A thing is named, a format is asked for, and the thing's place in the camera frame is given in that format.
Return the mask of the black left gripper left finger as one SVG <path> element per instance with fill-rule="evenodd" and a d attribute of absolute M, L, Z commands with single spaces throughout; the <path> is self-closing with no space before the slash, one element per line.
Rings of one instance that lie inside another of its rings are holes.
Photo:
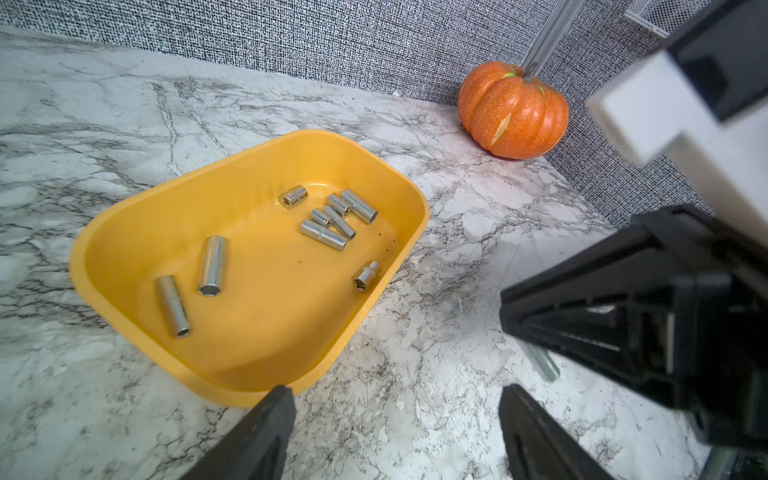
<path fill-rule="evenodd" d="M 185 475 L 186 479 L 279 479 L 293 431 L 293 392 L 272 389 Z"/>

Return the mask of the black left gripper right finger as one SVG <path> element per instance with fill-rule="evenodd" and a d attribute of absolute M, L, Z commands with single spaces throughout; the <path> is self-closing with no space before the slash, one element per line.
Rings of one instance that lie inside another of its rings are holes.
<path fill-rule="evenodd" d="M 514 479 L 610 477 L 521 385 L 503 389 L 499 419 Z"/>

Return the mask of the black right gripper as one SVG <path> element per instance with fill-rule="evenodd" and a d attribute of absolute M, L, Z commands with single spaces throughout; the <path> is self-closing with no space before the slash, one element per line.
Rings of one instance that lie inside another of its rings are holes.
<path fill-rule="evenodd" d="M 767 250 L 690 205 L 634 217 L 504 289 L 503 331 L 669 409 L 707 444 L 767 446 Z"/>

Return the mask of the short chrome socket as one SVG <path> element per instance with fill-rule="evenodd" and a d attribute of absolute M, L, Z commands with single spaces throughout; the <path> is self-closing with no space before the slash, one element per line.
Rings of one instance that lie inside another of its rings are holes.
<path fill-rule="evenodd" d="M 286 209 L 293 209 L 308 198 L 307 189 L 302 185 L 296 185 L 295 187 L 283 192 L 279 196 L 280 204 Z"/>

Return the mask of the long chrome socket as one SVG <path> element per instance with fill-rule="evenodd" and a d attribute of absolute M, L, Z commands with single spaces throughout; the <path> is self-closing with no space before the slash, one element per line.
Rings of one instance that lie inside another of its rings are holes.
<path fill-rule="evenodd" d="M 341 198 L 349 205 L 351 211 L 366 224 L 370 225 L 376 220 L 378 210 L 353 190 L 343 190 L 341 192 Z"/>

